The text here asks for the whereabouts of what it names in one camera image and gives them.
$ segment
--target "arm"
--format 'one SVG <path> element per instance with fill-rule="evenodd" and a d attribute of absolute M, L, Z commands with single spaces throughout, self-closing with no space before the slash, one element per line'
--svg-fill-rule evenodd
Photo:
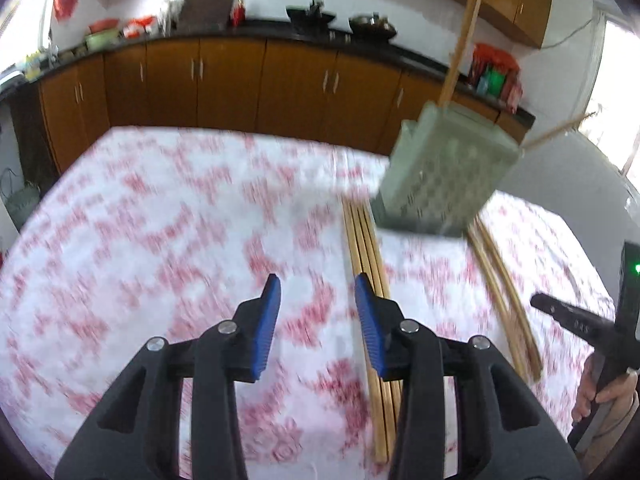
<path fill-rule="evenodd" d="M 607 402 L 608 400 L 613 400 L 614 402 L 609 415 L 604 420 L 600 431 L 594 437 L 587 451 L 582 455 L 578 455 L 580 464 L 587 474 L 596 469 L 616 445 L 638 408 L 638 393 L 636 392 L 638 374 L 636 371 L 627 371 L 626 374 L 615 379 L 596 395 L 596 386 L 591 379 L 592 365 L 593 359 L 592 356 L 589 356 L 584 363 L 575 406 L 571 411 L 574 422 L 580 422 L 583 417 L 589 416 L 591 401 L 594 398 L 598 403 Z"/>

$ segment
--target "window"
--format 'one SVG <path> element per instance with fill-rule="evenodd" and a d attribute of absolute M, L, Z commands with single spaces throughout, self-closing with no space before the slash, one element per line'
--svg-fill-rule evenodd
<path fill-rule="evenodd" d="M 53 0 L 14 0 L 0 12 L 0 72 L 48 45 Z"/>
<path fill-rule="evenodd" d="M 635 164 L 640 158 L 640 38 L 605 12 L 598 17 L 595 37 L 596 70 L 586 111 L 598 114 L 585 120 L 580 131 L 640 189 L 640 162 Z"/>

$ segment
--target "tablecloth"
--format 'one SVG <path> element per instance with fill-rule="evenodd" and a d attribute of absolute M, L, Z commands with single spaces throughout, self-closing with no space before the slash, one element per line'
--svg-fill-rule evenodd
<path fill-rule="evenodd" d="M 375 193 L 385 157 L 212 130 L 116 128 L 60 179 L 0 274 L 0 406 L 52 474 L 85 416 L 151 336 L 198 337 L 259 295 L 282 306 L 268 367 L 237 384 L 252 479 L 367 479 L 364 350 L 340 196 Z M 612 317 L 613 304 L 558 216 L 496 192 L 482 218 L 516 283 L 545 370 L 532 390 L 568 433 L 588 347 L 528 306 L 537 290 Z M 509 357 L 461 239 L 377 231 L 392 297 L 440 336 L 482 333 Z M 191 385 L 180 470 L 190 474 Z M 447 383 L 447 474 L 457 436 Z"/>

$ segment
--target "countertop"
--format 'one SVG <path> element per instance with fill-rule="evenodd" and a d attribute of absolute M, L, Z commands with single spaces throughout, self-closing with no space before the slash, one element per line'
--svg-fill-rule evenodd
<path fill-rule="evenodd" d="M 85 59 L 95 54 L 104 52 L 112 52 L 132 44 L 139 44 L 151 41 L 175 40 L 181 38 L 204 38 L 204 37 L 223 37 L 223 38 L 265 38 L 267 40 L 286 40 L 299 41 L 320 48 L 330 48 L 340 52 L 346 52 L 355 56 L 362 56 L 370 60 L 383 62 L 393 65 L 401 70 L 409 70 L 413 73 L 428 76 L 438 80 L 444 80 L 448 67 L 434 59 L 423 56 L 412 50 L 397 46 L 393 43 L 371 43 L 354 38 L 353 35 L 344 31 L 329 28 L 327 31 L 316 32 L 309 30 L 297 30 L 290 22 L 279 20 L 247 20 L 240 27 L 228 27 L 216 30 L 199 30 L 189 33 L 174 32 L 172 35 L 165 36 L 145 36 L 135 38 L 134 40 L 122 40 L 109 46 L 106 49 L 87 52 L 82 56 L 77 56 L 65 62 L 57 63 L 53 68 L 43 71 L 37 78 L 32 81 L 26 81 L 24 78 L 16 78 L 0 88 L 0 100 L 11 95 L 21 85 L 36 82 L 46 76 L 62 70 L 79 60 Z M 466 83 L 466 75 L 460 74 L 458 84 L 456 86 L 458 92 L 468 94 L 469 96 L 483 102 L 496 110 L 504 110 L 504 105 L 491 96 L 478 95 L 475 90 Z M 518 108 L 514 117 L 526 128 L 533 126 L 536 118 L 524 110 Z"/>

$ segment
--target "perforated basket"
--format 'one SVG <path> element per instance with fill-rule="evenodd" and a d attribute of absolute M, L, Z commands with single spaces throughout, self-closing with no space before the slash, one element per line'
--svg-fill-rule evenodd
<path fill-rule="evenodd" d="M 417 122 L 402 123 L 372 201 L 376 223 L 458 236 L 521 153 L 515 140 L 479 114 L 455 104 L 428 103 Z"/>

